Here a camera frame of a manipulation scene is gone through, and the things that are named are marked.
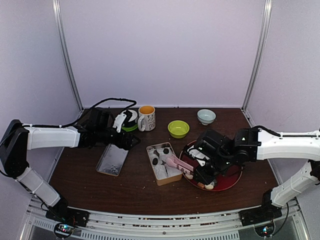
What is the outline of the pink cat paw tongs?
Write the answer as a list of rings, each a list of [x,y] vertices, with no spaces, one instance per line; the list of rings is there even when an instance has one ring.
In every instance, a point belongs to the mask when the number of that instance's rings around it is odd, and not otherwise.
[[[175,155],[168,156],[165,162],[169,167],[178,169],[185,174],[192,175],[194,172],[192,165],[180,160]]]

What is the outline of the beige bear tin lid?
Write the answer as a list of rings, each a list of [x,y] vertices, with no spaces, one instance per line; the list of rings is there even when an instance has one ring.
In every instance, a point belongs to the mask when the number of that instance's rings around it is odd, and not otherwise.
[[[110,176],[119,176],[129,151],[109,144],[103,151],[97,165],[96,171]]]

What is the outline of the beige metal tin box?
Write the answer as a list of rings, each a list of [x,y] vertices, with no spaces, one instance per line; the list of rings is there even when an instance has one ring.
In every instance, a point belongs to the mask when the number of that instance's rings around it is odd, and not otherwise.
[[[154,144],[154,145],[150,145],[150,146],[147,146],[146,147],[146,151],[147,151],[147,155],[148,155],[148,148],[151,148],[151,147],[158,147],[160,145],[166,145],[168,144],[171,148],[172,148],[172,145],[169,143],[169,142],[163,142],[163,143],[159,143],[159,144]],[[163,179],[163,180],[157,180],[156,179],[156,176],[155,176],[155,173],[154,173],[154,170],[153,170],[153,174],[154,174],[154,177],[155,177],[155,182],[158,186],[163,186],[163,185],[166,185],[166,184],[169,184],[169,183],[172,183],[172,182],[176,182],[176,181],[179,181],[182,179],[182,172],[181,172],[181,175],[178,175],[178,176],[173,176],[173,177],[169,177],[169,178],[166,178],[166,179]]]

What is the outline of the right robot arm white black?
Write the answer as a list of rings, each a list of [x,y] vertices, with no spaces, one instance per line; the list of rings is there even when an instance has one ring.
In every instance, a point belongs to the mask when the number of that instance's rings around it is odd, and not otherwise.
[[[268,220],[276,207],[283,207],[312,185],[320,183],[320,132],[275,132],[264,126],[238,130],[229,138],[207,129],[183,150],[198,162],[193,170],[195,179],[210,184],[217,175],[231,166],[270,159],[305,159],[306,163],[283,184],[273,188],[266,202],[256,210],[259,220]]]

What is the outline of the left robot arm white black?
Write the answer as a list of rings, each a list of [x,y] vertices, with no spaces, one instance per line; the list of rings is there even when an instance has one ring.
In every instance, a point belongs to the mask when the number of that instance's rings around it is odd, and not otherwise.
[[[28,153],[61,148],[92,148],[96,144],[115,145],[130,150],[141,140],[120,127],[88,129],[81,125],[37,127],[19,120],[10,122],[0,141],[0,161],[4,175],[22,184],[42,200],[61,222],[72,218],[72,211],[63,204],[63,197],[28,162]]]

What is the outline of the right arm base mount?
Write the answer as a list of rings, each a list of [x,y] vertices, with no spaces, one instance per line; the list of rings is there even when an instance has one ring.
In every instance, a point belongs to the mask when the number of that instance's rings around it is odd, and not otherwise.
[[[282,216],[280,208],[262,209],[261,207],[241,210],[239,218],[243,227],[252,226],[262,238],[270,238],[276,231],[274,220]]]

